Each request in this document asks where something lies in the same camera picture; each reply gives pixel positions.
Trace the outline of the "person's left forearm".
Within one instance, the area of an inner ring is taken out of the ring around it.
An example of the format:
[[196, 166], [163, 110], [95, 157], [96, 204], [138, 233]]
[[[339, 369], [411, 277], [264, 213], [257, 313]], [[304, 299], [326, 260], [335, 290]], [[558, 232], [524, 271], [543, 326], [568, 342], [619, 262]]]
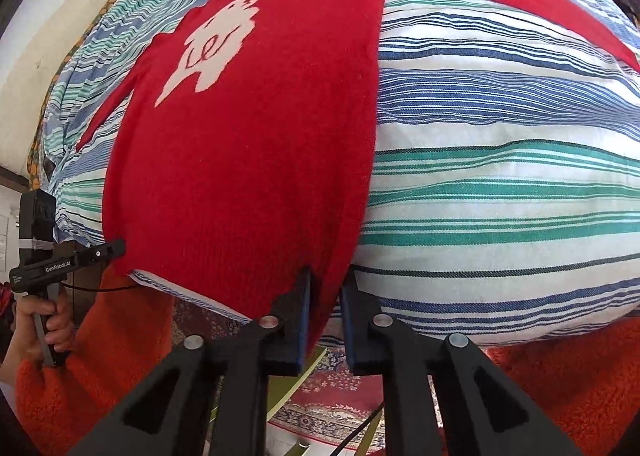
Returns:
[[14, 387], [18, 369], [24, 361], [30, 360], [30, 341], [20, 337], [17, 333], [13, 336], [6, 356], [1, 363], [1, 382]]

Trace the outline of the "person's left hand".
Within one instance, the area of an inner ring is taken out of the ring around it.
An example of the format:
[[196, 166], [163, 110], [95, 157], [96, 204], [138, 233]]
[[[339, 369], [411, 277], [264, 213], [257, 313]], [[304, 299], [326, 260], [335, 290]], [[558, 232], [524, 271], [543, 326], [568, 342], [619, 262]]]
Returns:
[[56, 353], [66, 352], [75, 340], [70, 302], [64, 289], [56, 301], [34, 295], [18, 297], [16, 301], [15, 330], [11, 351], [19, 361], [43, 359], [46, 350], [38, 339], [36, 317], [44, 318], [43, 342]]

